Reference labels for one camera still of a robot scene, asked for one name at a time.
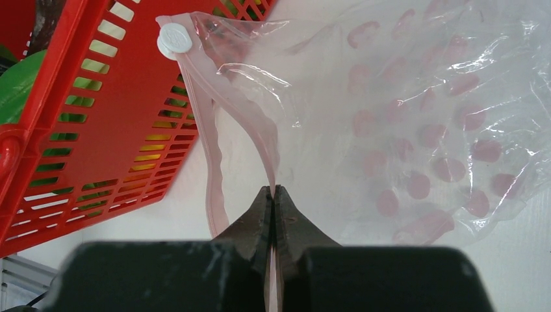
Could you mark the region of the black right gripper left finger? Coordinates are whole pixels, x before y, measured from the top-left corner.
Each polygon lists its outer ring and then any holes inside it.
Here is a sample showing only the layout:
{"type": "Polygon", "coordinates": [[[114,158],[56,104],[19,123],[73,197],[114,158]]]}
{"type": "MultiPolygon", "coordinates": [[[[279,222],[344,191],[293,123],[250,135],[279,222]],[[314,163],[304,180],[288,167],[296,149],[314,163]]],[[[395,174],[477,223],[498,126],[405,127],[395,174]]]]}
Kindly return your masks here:
{"type": "Polygon", "coordinates": [[[213,238],[232,242],[251,269],[261,276],[266,274],[270,261],[272,206],[270,188],[262,187],[249,209],[213,238]]]}

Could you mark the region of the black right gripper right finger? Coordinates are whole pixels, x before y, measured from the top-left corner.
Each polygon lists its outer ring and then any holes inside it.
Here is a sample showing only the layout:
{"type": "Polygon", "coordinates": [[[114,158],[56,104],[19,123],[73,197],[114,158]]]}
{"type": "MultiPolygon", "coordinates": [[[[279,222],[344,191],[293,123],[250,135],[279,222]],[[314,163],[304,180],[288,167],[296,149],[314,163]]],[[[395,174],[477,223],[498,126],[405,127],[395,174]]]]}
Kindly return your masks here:
{"type": "Polygon", "coordinates": [[[274,248],[279,275],[289,280],[299,274],[298,262],[310,247],[339,247],[304,214],[290,197],[285,187],[275,187],[274,248]]]}

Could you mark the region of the clear pink-dotted zip bag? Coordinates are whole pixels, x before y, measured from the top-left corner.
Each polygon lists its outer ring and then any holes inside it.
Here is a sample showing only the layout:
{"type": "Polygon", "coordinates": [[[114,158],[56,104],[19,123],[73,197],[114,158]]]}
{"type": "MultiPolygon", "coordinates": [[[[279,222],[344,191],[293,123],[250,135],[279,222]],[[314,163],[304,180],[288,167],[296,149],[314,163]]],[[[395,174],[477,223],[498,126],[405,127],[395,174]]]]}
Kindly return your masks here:
{"type": "Polygon", "coordinates": [[[550,185],[550,2],[367,1],[335,18],[156,19],[215,238],[262,187],[269,267],[214,241],[218,311],[493,311],[459,249],[550,185]],[[339,247],[279,275],[276,186],[339,247]]]}

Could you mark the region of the red plastic basket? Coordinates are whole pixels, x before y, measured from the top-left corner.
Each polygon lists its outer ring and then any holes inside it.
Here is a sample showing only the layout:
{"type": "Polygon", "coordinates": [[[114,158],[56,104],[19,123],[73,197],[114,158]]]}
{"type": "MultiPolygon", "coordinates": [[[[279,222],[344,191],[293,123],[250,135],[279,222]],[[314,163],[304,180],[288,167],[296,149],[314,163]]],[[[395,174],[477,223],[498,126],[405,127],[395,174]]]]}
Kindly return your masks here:
{"type": "Polygon", "coordinates": [[[18,123],[1,125],[1,255],[161,200],[197,135],[156,18],[261,21],[274,1],[68,1],[18,123]]]}

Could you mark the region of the green white bok choy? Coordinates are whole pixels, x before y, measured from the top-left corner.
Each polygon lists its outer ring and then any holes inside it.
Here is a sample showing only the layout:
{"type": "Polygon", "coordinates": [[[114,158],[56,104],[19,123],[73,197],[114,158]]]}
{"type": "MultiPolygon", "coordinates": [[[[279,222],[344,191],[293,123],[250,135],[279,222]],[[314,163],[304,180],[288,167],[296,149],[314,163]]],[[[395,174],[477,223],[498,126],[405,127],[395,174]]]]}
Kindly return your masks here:
{"type": "Polygon", "coordinates": [[[1,125],[19,122],[42,65],[46,50],[10,67],[1,76],[1,125]]]}

